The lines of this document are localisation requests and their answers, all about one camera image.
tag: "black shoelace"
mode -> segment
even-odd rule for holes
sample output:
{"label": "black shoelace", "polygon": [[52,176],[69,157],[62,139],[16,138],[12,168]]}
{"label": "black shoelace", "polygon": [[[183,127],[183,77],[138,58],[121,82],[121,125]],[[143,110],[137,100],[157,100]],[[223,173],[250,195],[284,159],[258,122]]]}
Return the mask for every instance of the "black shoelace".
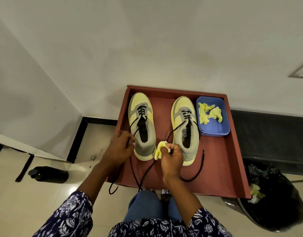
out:
{"label": "black shoelace", "polygon": [[[169,134],[169,136],[168,136],[168,138],[167,138],[167,140],[166,140],[167,142],[168,142],[168,140],[169,140],[171,134],[172,134],[174,131],[176,131],[180,126],[182,126],[182,125],[186,122],[186,119],[188,119],[189,121],[191,121],[191,115],[188,115],[188,114],[191,114],[191,111],[189,111],[188,109],[185,109],[185,110],[182,111],[182,113],[183,113],[183,116],[184,116],[185,121],[183,121],[183,122],[182,122],[180,125],[178,125],[173,131],[170,132],[170,134]],[[138,117],[132,122],[132,124],[130,125],[130,129],[131,129],[132,125],[135,123],[135,121],[137,121],[137,120],[139,119],[139,117],[140,117],[140,116],[138,116]],[[135,136],[135,134],[137,133],[138,130],[139,130],[139,128],[134,132],[133,136]],[[137,186],[138,186],[138,192],[143,190],[143,189],[142,189],[143,180],[144,180],[145,176],[147,175],[147,173],[150,171],[150,169],[154,166],[154,164],[156,163],[156,161],[157,161],[157,160],[154,159],[153,163],[149,166],[149,168],[148,168],[148,169],[146,170],[146,172],[144,173],[144,175],[143,175],[143,177],[142,177],[140,183],[138,183],[138,180],[137,180],[137,178],[136,178],[136,175],[135,175],[134,169],[133,169],[132,156],[130,156],[131,169],[132,169],[132,173],[133,173],[134,179],[135,179],[135,181],[136,181],[136,184],[137,184]],[[203,150],[203,153],[202,153],[201,166],[200,166],[200,169],[198,170],[198,172],[196,173],[196,175],[195,175],[193,178],[191,178],[191,179],[183,179],[183,178],[180,176],[181,180],[183,180],[184,182],[191,182],[191,181],[195,180],[195,179],[200,175],[200,173],[201,173],[201,171],[202,171],[203,163],[204,163],[204,150]],[[121,173],[122,167],[123,167],[123,164],[119,167],[119,169],[118,169],[118,171],[117,171],[117,174],[116,174],[115,178],[113,179],[113,181],[112,181],[112,183],[111,183],[111,185],[110,185],[110,188],[109,188],[109,194],[110,194],[110,195],[113,195],[113,194],[115,193],[115,191],[118,189],[118,187],[117,187],[117,188],[111,193],[111,187],[112,187],[112,185],[117,181],[117,179],[119,178],[119,175],[120,175],[120,173]]]}

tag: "person's left hand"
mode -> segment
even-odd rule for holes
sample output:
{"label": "person's left hand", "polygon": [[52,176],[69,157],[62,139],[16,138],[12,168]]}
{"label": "person's left hand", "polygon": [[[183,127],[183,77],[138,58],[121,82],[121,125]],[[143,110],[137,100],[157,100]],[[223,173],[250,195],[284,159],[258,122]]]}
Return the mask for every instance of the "person's left hand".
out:
{"label": "person's left hand", "polygon": [[128,131],[119,131],[112,137],[101,161],[113,168],[118,167],[132,155],[134,147],[135,137]]}

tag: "yellow sneaker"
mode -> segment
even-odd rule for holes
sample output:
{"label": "yellow sneaker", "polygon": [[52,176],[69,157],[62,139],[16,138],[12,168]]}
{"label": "yellow sneaker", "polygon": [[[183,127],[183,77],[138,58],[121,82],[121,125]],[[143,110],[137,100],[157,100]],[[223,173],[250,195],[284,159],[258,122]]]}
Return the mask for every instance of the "yellow sneaker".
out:
{"label": "yellow sneaker", "polygon": [[135,93],[128,106],[128,120],[131,133],[135,137],[134,153],[140,160],[154,158],[156,152],[156,132],[153,111],[148,97]]}
{"label": "yellow sneaker", "polygon": [[198,143],[199,132],[194,106],[189,98],[181,96],[171,108],[171,123],[173,143],[179,144],[183,155],[183,165],[188,166],[194,162]]}

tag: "blue jeans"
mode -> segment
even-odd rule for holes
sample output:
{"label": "blue jeans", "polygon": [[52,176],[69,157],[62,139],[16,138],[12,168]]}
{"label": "blue jeans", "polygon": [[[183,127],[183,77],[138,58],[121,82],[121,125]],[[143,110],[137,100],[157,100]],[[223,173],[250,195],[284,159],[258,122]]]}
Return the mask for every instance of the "blue jeans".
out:
{"label": "blue jeans", "polygon": [[[168,217],[171,220],[182,220],[172,197],[169,199]],[[154,192],[140,191],[130,201],[124,221],[137,219],[164,219],[162,204]]]}

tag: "trash bin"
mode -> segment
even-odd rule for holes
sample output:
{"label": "trash bin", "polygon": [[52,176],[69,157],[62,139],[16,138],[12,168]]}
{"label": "trash bin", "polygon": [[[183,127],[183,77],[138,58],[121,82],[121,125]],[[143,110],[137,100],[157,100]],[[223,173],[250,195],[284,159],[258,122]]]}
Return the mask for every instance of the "trash bin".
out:
{"label": "trash bin", "polygon": [[253,223],[268,231],[282,232],[303,223],[303,201],[298,190],[276,168],[244,160],[249,186],[260,187],[256,203],[243,198],[225,198],[224,203],[246,215]]}
{"label": "trash bin", "polygon": [[41,182],[62,184],[68,179],[68,171],[59,170],[49,166],[37,166],[28,172],[32,179]]}

